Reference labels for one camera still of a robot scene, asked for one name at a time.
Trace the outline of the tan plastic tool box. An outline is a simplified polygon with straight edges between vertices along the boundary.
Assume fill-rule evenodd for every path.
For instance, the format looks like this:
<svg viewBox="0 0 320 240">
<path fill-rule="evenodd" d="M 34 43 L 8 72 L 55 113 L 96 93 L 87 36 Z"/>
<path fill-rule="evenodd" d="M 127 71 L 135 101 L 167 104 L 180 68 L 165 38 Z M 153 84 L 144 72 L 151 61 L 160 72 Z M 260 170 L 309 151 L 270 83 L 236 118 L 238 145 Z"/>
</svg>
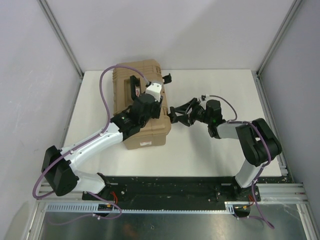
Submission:
<svg viewBox="0 0 320 240">
<path fill-rule="evenodd" d="M 147 59 L 134 62 L 123 62 L 123 66 L 132 67 L 140 71 L 148 81 L 162 83 L 161 65 L 154 59 Z M 137 72 L 126 68 L 115 68 L 112 73 L 113 81 L 113 114 L 116 115 L 133 104 L 131 98 L 130 76 L 138 79 L 134 89 L 137 96 L 146 90 L 146 82 Z M 166 144 L 166 137 L 171 130 L 171 122 L 168 116 L 168 104 L 165 87 L 161 88 L 161 96 L 163 97 L 160 117 L 158 119 L 150 119 L 145 127 L 139 133 L 131 136 L 123 143 L 128 150 L 139 148 L 163 146 Z"/>
</svg>

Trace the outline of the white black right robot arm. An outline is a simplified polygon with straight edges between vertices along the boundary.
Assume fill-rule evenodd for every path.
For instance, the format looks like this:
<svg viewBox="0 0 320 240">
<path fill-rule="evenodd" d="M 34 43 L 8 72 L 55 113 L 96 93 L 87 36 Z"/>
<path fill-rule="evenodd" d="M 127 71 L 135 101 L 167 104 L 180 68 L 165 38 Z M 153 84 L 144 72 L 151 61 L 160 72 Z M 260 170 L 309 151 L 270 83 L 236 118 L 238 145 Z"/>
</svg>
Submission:
<svg viewBox="0 0 320 240">
<path fill-rule="evenodd" d="M 248 187 L 257 182 L 263 169 L 282 152 L 279 140 L 263 118 L 251 122 L 227 121 L 223 118 L 219 100 L 206 100 L 205 106 L 202 106 L 199 99 L 193 98 L 181 106 L 171 106 L 168 116 L 172 124 L 181 123 L 190 127 L 198 121 L 207 125 L 212 138 L 239 141 L 244 163 L 230 188 L 231 196 L 237 201 L 248 196 Z"/>
</svg>

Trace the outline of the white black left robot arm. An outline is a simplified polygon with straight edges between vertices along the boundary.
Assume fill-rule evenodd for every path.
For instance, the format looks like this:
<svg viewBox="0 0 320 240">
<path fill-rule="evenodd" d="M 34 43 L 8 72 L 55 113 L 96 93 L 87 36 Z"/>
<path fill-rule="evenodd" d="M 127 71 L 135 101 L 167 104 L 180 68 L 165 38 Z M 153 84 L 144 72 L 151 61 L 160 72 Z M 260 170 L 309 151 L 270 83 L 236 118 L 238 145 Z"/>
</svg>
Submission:
<svg viewBox="0 0 320 240">
<path fill-rule="evenodd" d="M 98 199 L 110 196 L 111 188 L 100 173 L 80 171 L 80 166 L 97 153 L 137 134 L 150 119 L 158 119 L 163 98 L 155 99 L 148 93 L 136 97 L 133 104 L 111 118 L 106 129 L 68 147 L 49 147 L 44 156 L 44 177 L 58 196 L 72 191 L 91 192 Z"/>
</svg>

